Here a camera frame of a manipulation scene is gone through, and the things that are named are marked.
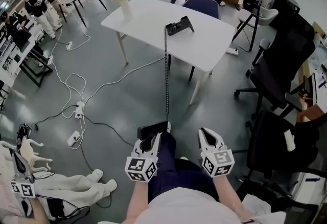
dark navy pants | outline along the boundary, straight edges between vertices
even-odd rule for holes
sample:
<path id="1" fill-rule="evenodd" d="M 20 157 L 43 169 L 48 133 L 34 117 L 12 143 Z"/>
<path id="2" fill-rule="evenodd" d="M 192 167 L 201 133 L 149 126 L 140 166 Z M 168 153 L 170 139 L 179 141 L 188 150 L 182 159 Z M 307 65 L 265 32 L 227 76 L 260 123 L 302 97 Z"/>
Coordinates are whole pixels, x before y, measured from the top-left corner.
<path id="1" fill-rule="evenodd" d="M 158 171 L 149 182 L 148 201 L 174 188 L 202 191 L 218 201 L 215 185 L 208 175 L 194 163 L 175 159 L 176 141 L 168 132 L 161 134 Z"/>

gray concrete floor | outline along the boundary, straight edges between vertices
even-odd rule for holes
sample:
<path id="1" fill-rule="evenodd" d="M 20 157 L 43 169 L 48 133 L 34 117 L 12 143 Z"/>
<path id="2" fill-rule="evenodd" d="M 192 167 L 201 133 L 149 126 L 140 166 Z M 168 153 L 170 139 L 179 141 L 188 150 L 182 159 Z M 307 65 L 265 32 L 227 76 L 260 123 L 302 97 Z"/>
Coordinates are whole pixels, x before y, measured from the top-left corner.
<path id="1" fill-rule="evenodd" d="M 118 4 L 111 0 L 103 2 L 108 11 L 104 10 L 98 0 L 88 0 L 84 2 L 84 9 L 80 8 L 88 26 L 87 34 L 91 36 L 88 43 L 71 52 L 67 52 L 65 46 L 61 44 L 54 50 L 54 62 L 62 80 L 70 73 L 77 73 L 86 79 L 84 99 L 91 96 L 103 83 L 116 81 L 129 70 L 163 56 L 162 51 L 127 37 L 124 45 L 129 65 L 124 66 L 116 34 L 100 25 Z M 221 8 L 222 20 L 234 26 L 238 23 L 236 14 L 234 6 Z M 72 41 L 73 47 L 85 41 L 83 26 L 77 23 L 74 16 L 70 15 L 68 23 L 63 24 L 60 41 Z M 245 30 L 251 38 L 251 29 Z M 186 156 L 191 161 L 198 161 L 200 151 L 197 130 L 200 127 L 208 127 L 219 133 L 231 149 L 247 148 L 250 134 L 244 124 L 255 110 L 257 95 L 242 93 L 236 101 L 233 93 L 237 88 L 251 86 L 245 72 L 251 67 L 260 40 L 264 37 L 273 38 L 274 34 L 271 27 L 260 27 L 252 53 L 240 51 L 238 57 L 224 55 L 214 69 L 213 75 L 201 87 L 192 106 L 189 106 L 189 101 L 197 74 L 195 72 L 193 80 L 189 83 L 191 67 L 178 59 L 172 59 L 169 120 L 172 123 L 172 134 L 177 140 L 177 157 Z M 53 40 L 46 38 L 41 46 L 49 52 L 54 43 Z M 235 40 L 234 45 L 249 48 L 243 32 Z M 82 90 L 82 79 L 72 77 L 69 84 Z M 41 88 L 34 85 L 24 73 L 20 73 L 1 115 L 0 130 L 3 140 L 13 142 L 21 123 L 31 124 L 59 113 L 68 98 L 68 90 L 59 82 L 55 72 L 45 78 Z M 77 101 L 78 95 L 72 93 L 70 104 L 76 104 Z M 264 100 L 262 108 L 269 109 L 269 102 Z M 164 61 L 131 74 L 119 84 L 102 88 L 87 104 L 85 114 L 95 122 L 110 124 L 125 140 L 134 143 L 139 126 L 165 119 Z M 33 139 L 45 145 L 37 149 L 41 156 L 52 158 L 54 160 L 52 168 L 57 173 L 67 176 L 90 173 L 81 150 L 71 150 L 67 146 L 67 139 L 75 130 L 80 131 L 77 119 L 67 120 L 63 116 L 58 116 L 40 124 L 39 131 L 31 134 Z M 133 189 L 133 182 L 124 172 L 126 157 L 130 154 L 131 147 L 123 143 L 107 127 L 89 122 L 86 122 L 82 146 L 90 165 L 104 171 L 104 181 L 114 178 L 118 188 L 112 194 L 112 206 L 109 209 L 101 209 L 94 205 L 91 213 L 80 223 L 97 223 L 102 220 L 122 222 Z M 238 186 L 236 176 L 248 172 L 245 158 L 245 154 L 235 156 L 236 165 L 229 176 L 235 188 Z M 108 202 L 107 199 L 101 201 L 103 205 Z"/>

white pants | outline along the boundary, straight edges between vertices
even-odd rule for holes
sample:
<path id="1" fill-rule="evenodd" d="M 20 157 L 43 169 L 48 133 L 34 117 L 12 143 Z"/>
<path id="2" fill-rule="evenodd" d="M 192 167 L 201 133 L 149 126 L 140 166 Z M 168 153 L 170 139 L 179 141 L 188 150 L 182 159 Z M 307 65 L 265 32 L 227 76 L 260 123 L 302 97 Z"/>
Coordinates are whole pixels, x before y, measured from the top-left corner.
<path id="1" fill-rule="evenodd" d="M 54 37 L 55 36 L 55 32 L 51 26 L 51 24 L 49 23 L 48 19 L 46 18 L 45 14 L 43 13 L 41 16 L 36 17 L 36 20 L 41 24 L 42 28 L 44 29 L 44 31 L 50 36 L 50 37 Z"/>
<path id="2" fill-rule="evenodd" d="M 49 172 L 37 172 L 35 177 L 44 177 Z M 91 175 L 85 177 L 76 175 L 66 177 L 64 175 L 54 174 L 52 177 L 43 180 L 35 180 L 35 192 L 38 195 L 64 199 L 76 207 L 91 206 L 97 201 L 109 194 L 105 190 L 105 185 L 97 183 Z M 49 211 L 48 203 L 45 198 L 38 198 L 41 202 L 46 215 L 49 219 L 54 219 Z M 76 208 L 63 202 L 65 216 L 71 214 Z"/>
<path id="3" fill-rule="evenodd" d="M 58 15 L 62 15 L 60 7 L 59 7 L 58 0 L 55 0 L 55 1 L 51 2 L 51 5 L 57 11 Z M 65 5 L 61 5 L 61 9 L 62 9 L 63 13 L 68 13 L 68 8 Z"/>
<path id="4" fill-rule="evenodd" d="M 48 22 L 51 24 L 54 30 L 57 30 L 60 28 L 60 21 L 59 21 L 59 15 L 55 11 L 55 9 L 52 7 L 51 4 L 47 4 L 48 9 L 45 11 L 45 16 L 48 20 Z"/>

white cable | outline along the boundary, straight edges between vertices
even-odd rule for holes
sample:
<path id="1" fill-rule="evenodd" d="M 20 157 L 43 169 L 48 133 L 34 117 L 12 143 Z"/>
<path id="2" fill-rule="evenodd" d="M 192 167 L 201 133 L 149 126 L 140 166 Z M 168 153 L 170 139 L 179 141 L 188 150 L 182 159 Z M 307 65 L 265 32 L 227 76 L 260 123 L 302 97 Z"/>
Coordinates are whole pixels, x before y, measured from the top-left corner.
<path id="1" fill-rule="evenodd" d="M 88 39 L 87 41 L 83 42 L 82 44 L 80 44 L 79 46 L 77 46 L 76 48 L 73 48 L 73 49 L 70 49 L 70 50 L 67 50 L 67 49 L 66 49 L 67 51 L 75 50 L 75 49 L 79 48 L 80 46 L 82 46 L 83 44 L 87 43 L 87 42 L 91 39 L 91 37 L 88 36 L 88 35 L 86 35 L 84 31 L 83 31 L 83 33 L 84 33 L 84 35 L 87 36 L 89 39 Z M 60 28 L 60 35 L 59 35 L 59 38 L 58 38 L 57 42 L 55 43 L 53 49 L 51 50 L 51 56 L 52 56 L 52 57 L 53 57 L 53 51 L 54 51 L 55 47 L 56 47 L 57 44 L 58 44 L 58 41 L 59 41 L 59 39 L 60 39 L 60 37 L 61 37 L 61 34 L 62 34 L 62 28 Z M 76 148 L 72 148 L 72 147 L 69 147 L 69 146 L 68 146 L 68 147 L 69 147 L 70 149 L 79 149 L 79 147 L 81 146 L 81 144 L 82 144 L 82 142 L 83 142 L 83 138 L 84 138 L 84 133 L 85 133 L 85 130 L 86 130 L 86 123 L 85 123 L 85 116 L 84 116 L 84 114 L 85 114 L 85 106 L 86 106 L 87 102 L 88 102 L 92 97 L 94 97 L 95 94 L 96 94 L 96 93 L 97 93 L 97 92 L 98 92 L 102 87 L 104 87 L 104 86 L 106 86 L 106 85 L 117 84 L 117 83 L 121 82 L 125 77 L 127 77 L 128 75 L 130 75 L 131 73 L 133 73 L 133 72 L 135 72 L 135 71 L 137 71 L 137 70 L 139 70 L 139 69 L 142 69 L 142 68 L 144 68 L 144 67 L 146 67 L 146 66 L 152 65 L 152 64 L 154 64 L 154 63 L 156 63 L 156 62 L 158 62 L 158 61 L 160 61 L 160 60 L 163 60 L 164 58 L 165 58 L 165 57 L 163 57 L 163 58 L 161 58 L 161 59 L 158 59 L 158 60 L 155 60 L 155 61 L 153 61 L 153 62 L 151 62 L 151 63 L 149 63 L 149 64 L 146 64 L 146 65 L 143 65 L 143 66 L 141 66 L 141 67 L 138 67 L 138 68 L 136 68 L 136 69 L 133 69 L 133 70 L 129 71 L 126 75 L 124 75 L 120 80 L 118 80 L 118 81 L 116 81 L 116 82 L 105 83 L 105 84 L 101 85 L 101 86 L 100 86 L 100 87 L 95 91 L 95 93 L 94 93 L 92 96 L 90 96 L 90 97 L 86 100 L 86 102 L 84 102 L 84 90 L 85 90 L 85 88 L 86 88 L 86 80 L 85 80 L 85 78 L 82 77 L 82 76 L 80 76 L 80 75 L 78 75 L 78 74 L 76 74 L 76 73 L 71 73 L 71 74 L 67 77 L 67 79 L 65 80 L 65 82 L 63 82 L 63 81 L 61 80 L 59 74 L 58 74 L 58 70 L 57 70 L 57 67 L 56 67 L 55 63 L 54 63 L 54 61 L 52 60 L 52 64 L 53 64 L 53 66 L 55 67 L 55 71 L 56 71 L 56 75 L 57 75 L 57 77 L 59 78 L 60 82 L 61 82 L 62 84 L 64 84 L 64 85 L 68 88 L 68 90 L 69 90 L 69 99 L 68 99 L 68 101 L 65 103 L 64 107 L 63 107 L 62 110 L 61 110 L 62 115 L 63 115 L 66 119 L 70 119 L 70 118 L 74 115 L 74 113 L 75 113 L 75 111 L 74 111 L 74 112 L 73 112 L 69 117 L 67 117 L 67 116 L 63 113 L 63 110 L 65 109 L 65 107 L 69 104 L 69 102 L 70 102 L 71 99 L 72 99 L 72 89 L 75 90 L 75 91 L 79 94 L 79 96 L 80 96 L 80 101 L 83 103 L 82 114 L 81 114 L 81 115 L 82 115 L 82 118 L 80 119 L 80 126 L 81 126 L 81 132 L 82 132 L 82 133 L 81 133 L 80 138 L 79 138 L 78 141 L 77 141 L 77 143 L 78 143 L 78 147 L 76 147 Z M 82 93 L 80 93 L 77 89 L 75 89 L 74 87 L 69 86 L 69 85 L 67 84 L 68 79 L 69 79 L 72 75 L 75 75 L 75 76 L 77 76 L 77 77 L 79 77 L 79 78 L 82 78 L 82 79 L 84 80 L 84 87 L 83 87 Z"/>
<path id="2" fill-rule="evenodd" d="M 76 19 L 77 23 L 79 24 L 79 23 L 80 23 L 79 19 L 76 18 L 76 16 L 73 14 L 73 12 L 71 12 L 71 13 L 72 13 L 72 15 L 74 16 L 74 18 Z M 67 50 L 67 51 L 72 51 L 72 50 L 78 49 L 80 46 L 84 45 L 85 43 L 87 43 L 87 42 L 91 39 L 91 37 L 90 37 L 89 35 L 85 34 L 85 32 L 84 32 L 84 27 L 82 27 L 82 32 L 83 32 L 83 34 L 84 34 L 86 37 L 88 37 L 87 41 L 85 41 L 85 42 L 79 44 L 77 47 L 75 47 L 75 48 L 73 48 L 73 49 L 69 49 L 69 50 Z"/>

vase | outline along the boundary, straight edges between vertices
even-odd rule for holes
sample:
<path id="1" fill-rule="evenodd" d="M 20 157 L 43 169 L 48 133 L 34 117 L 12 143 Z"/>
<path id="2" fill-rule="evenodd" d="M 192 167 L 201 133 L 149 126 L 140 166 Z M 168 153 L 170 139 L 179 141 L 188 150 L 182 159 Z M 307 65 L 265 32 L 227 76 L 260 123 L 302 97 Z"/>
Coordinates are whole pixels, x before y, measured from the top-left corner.
<path id="1" fill-rule="evenodd" d="M 120 0 L 119 3 L 122 8 L 124 19 L 131 20 L 133 17 L 133 14 L 132 14 L 131 7 L 129 6 L 128 0 Z"/>

